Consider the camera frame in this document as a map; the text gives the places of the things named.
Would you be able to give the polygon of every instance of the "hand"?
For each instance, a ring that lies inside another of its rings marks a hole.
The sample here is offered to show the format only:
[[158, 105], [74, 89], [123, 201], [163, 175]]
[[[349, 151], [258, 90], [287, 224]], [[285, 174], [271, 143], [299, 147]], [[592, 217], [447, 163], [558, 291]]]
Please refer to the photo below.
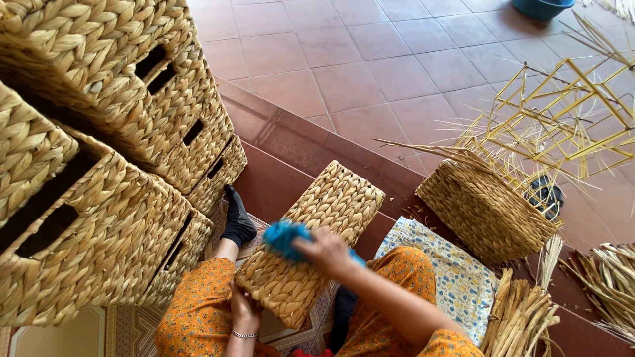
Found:
[[246, 335], [258, 333], [262, 306], [254, 301], [251, 295], [242, 291], [235, 282], [230, 281], [229, 287], [232, 288], [233, 329]]
[[291, 245], [330, 279], [341, 281], [343, 276], [358, 266], [351, 258], [344, 239], [332, 233], [328, 227], [311, 229], [311, 237], [313, 241], [295, 238]]

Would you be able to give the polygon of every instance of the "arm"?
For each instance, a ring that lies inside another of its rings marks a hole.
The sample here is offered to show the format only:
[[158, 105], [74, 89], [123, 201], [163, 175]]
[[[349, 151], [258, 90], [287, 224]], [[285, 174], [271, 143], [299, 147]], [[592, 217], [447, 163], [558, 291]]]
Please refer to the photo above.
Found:
[[[231, 281], [229, 286], [232, 288], [232, 329], [245, 335], [258, 333], [262, 308], [256, 306], [251, 296], [242, 292], [235, 282]], [[225, 356], [252, 357], [257, 339], [258, 337], [243, 339], [232, 333], [229, 335]]]
[[337, 280], [376, 308], [391, 326], [423, 349], [435, 330], [444, 328], [466, 337], [463, 329], [436, 306], [401, 286], [355, 263], [343, 239], [320, 227], [313, 241], [296, 239], [293, 245], [322, 273]]

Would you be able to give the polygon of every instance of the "silver bracelet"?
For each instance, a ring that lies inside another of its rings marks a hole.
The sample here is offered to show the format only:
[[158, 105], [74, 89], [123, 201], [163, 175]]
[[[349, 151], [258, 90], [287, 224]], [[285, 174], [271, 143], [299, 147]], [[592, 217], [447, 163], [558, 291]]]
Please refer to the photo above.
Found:
[[242, 339], [252, 339], [254, 337], [258, 337], [257, 333], [250, 333], [249, 335], [245, 335], [244, 333], [236, 332], [236, 330], [232, 330], [232, 335], [240, 337]]

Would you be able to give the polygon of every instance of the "woven basket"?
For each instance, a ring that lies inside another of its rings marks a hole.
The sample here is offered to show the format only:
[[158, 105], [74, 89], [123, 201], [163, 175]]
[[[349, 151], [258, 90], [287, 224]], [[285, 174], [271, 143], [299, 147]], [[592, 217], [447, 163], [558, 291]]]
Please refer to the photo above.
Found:
[[[331, 162], [284, 219], [308, 228], [329, 226], [353, 247], [384, 200], [384, 193], [337, 161]], [[290, 264], [260, 245], [241, 265], [236, 283], [289, 328], [298, 329], [328, 282], [307, 263]]]
[[446, 159], [417, 188], [417, 196], [486, 265], [536, 253], [556, 232], [494, 175]]
[[90, 4], [0, 4], [0, 76], [45, 100], [50, 116], [66, 120], [60, 108], [72, 108], [101, 140], [188, 194], [233, 131], [192, 15], [174, 0]]
[[168, 254], [154, 273], [154, 277], [137, 305], [166, 305], [172, 298], [183, 273], [198, 265], [199, 258], [210, 239], [213, 224], [203, 214], [192, 209]]
[[61, 127], [80, 152], [0, 229], [1, 326], [136, 302], [192, 210], [160, 178]]
[[72, 137], [0, 83], [0, 228], [78, 151]]
[[223, 198], [224, 185], [233, 184], [238, 175], [247, 166], [240, 138], [234, 134], [219, 159], [205, 173], [194, 190], [187, 195], [187, 199], [197, 210], [206, 216], [219, 204]]

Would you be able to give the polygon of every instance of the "blue bucket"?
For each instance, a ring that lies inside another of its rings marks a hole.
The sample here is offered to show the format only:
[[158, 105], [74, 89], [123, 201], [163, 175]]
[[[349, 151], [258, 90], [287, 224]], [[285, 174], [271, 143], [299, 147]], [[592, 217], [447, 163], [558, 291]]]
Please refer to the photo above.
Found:
[[512, 4], [525, 16], [549, 21], [564, 9], [572, 7], [575, 0], [512, 0]]

